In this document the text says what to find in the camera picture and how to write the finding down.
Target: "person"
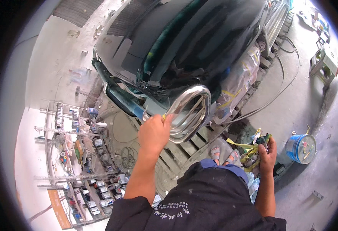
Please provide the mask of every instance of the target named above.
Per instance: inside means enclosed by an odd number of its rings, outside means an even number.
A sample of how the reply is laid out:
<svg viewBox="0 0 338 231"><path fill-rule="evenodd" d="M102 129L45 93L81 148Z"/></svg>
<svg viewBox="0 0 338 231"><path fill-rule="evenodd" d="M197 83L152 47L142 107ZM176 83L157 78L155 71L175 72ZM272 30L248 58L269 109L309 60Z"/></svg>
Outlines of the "person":
<svg viewBox="0 0 338 231"><path fill-rule="evenodd" d="M155 165L170 136L172 115L149 118L138 132L140 149L124 198L114 202L106 231L114 230L286 230L286 220L275 218L273 167L276 142L268 151L259 145L260 186L255 204L250 201L245 172L234 165L232 152L223 166L219 149L213 159L192 164L158 206Z"/></svg>

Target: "foot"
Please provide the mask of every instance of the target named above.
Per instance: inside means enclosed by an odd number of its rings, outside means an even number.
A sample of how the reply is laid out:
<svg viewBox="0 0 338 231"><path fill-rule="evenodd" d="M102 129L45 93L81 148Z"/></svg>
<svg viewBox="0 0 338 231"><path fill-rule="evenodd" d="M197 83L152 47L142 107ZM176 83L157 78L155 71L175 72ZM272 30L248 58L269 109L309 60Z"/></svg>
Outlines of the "foot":
<svg viewBox="0 0 338 231"><path fill-rule="evenodd" d="M227 164L234 164L239 158L239 151L237 149L233 150L228 156L228 159L223 163L223 166Z"/></svg>
<svg viewBox="0 0 338 231"><path fill-rule="evenodd" d="M212 156L213 160L217 165L219 165L220 149L218 147L215 147L211 150L211 153L213 154Z"/></svg>

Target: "stainless steel bull bar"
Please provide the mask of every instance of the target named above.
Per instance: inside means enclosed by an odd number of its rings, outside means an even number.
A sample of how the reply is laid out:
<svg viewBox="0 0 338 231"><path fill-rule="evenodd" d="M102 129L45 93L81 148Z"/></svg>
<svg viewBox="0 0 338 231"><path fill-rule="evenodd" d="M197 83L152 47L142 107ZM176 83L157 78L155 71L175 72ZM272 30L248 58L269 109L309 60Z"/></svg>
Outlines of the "stainless steel bull bar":
<svg viewBox="0 0 338 231"><path fill-rule="evenodd" d="M200 96L199 100L183 118L180 118L185 106L198 96ZM211 94L206 86L195 85L185 90L165 113L166 115L174 114L169 140L173 143L189 141L209 117L210 104ZM145 122L150 117L147 112L144 112L143 121Z"/></svg>

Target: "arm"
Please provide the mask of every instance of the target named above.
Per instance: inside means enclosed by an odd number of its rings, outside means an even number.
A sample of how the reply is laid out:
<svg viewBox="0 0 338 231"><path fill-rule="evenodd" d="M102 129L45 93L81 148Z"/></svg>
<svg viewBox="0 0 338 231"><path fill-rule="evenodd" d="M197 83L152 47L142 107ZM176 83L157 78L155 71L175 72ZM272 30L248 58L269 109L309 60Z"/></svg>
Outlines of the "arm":
<svg viewBox="0 0 338 231"><path fill-rule="evenodd" d="M138 132L141 147L126 187L125 199L143 196L150 204L153 203L156 188L155 165L169 141L172 118L173 115L168 115L164 120L160 115L155 115L141 125Z"/></svg>
<svg viewBox="0 0 338 231"><path fill-rule="evenodd" d="M275 215L274 178L273 169L277 157L277 143L270 137L268 153L263 145L259 145L260 154L260 185L255 200L255 207L263 217Z"/></svg>

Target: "blue shorts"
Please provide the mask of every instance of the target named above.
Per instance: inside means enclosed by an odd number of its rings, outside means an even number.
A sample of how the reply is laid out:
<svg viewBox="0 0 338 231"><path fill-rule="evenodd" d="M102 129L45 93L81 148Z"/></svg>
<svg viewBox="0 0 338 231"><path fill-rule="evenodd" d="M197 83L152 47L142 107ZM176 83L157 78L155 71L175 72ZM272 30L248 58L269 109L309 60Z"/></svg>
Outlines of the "blue shorts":
<svg viewBox="0 0 338 231"><path fill-rule="evenodd" d="M203 159L200 161L200 164L203 169L212 168L212 167L228 169L229 171L236 174L238 177L242 178L245 181L246 185L248 185L248 178L247 178L245 171L241 169L240 167L238 167L237 165L227 164L225 166L220 166L220 165L217 165L215 161L212 159Z"/></svg>

